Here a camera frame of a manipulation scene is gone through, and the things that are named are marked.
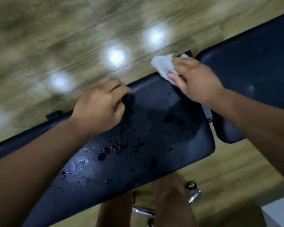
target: leg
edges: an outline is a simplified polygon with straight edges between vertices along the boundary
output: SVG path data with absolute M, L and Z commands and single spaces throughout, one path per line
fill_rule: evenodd
M 96 227 L 130 227 L 132 208 L 133 193 L 131 191 L 103 202 L 98 214 Z
M 183 183 L 176 172 L 153 182 L 155 227 L 198 227 Z

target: person's right hand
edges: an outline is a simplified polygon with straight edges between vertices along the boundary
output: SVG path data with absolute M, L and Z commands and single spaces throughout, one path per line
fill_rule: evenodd
M 207 105 L 223 86 L 215 73 L 206 65 L 194 58 L 174 58 L 173 64 L 177 74 L 169 74 L 168 78 L 175 82 L 180 90 L 191 100 Z
M 121 99 L 130 92 L 122 81 L 104 78 L 83 92 L 69 120 L 90 136 L 108 131 L 121 121 Z

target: chrome stool leg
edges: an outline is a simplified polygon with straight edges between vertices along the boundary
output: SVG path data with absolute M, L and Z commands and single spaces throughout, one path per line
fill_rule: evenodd
M 188 203 L 191 204 L 201 194 L 201 190 L 198 189 L 197 184 L 194 182 L 188 182 L 186 185 L 186 188 L 192 191 L 192 195 L 190 199 L 188 200 Z M 133 212 L 139 213 L 145 216 L 149 216 L 149 217 L 155 217 L 155 210 L 149 209 L 146 207 L 133 205 Z

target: black padded cushion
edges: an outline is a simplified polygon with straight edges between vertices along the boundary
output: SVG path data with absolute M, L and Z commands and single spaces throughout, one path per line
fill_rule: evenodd
M 129 86 L 132 94 L 124 99 L 121 123 L 89 141 L 65 165 L 24 227 L 49 226 L 214 152 L 213 135 L 200 104 L 157 73 Z M 60 115 L 0 143 L 0 158 L 70 115 Z
M 284 109 L 284 15 L 202 51 L 197 57 L 225 88 Z M 244 139 L 230 121 L 213 112 L 217 136 Z

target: white tissue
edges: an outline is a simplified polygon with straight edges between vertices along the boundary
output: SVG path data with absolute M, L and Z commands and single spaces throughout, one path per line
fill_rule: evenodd
M 181 57 L 189 57 L 185 53 L 181 55 Z M 176 70 L 174 69 L 173 66 L 173 54 L 169 54 L 167 56 L 155 56 L 152 61 L 151 65 L 157 69 L 159 72 L 160 76 L 162 76 L 164 79 L 172 83 L 173 85 L 176 85 L 172 80 L 170 80 L 167 75 L 170 73 L 175 73 L 178 75 Z

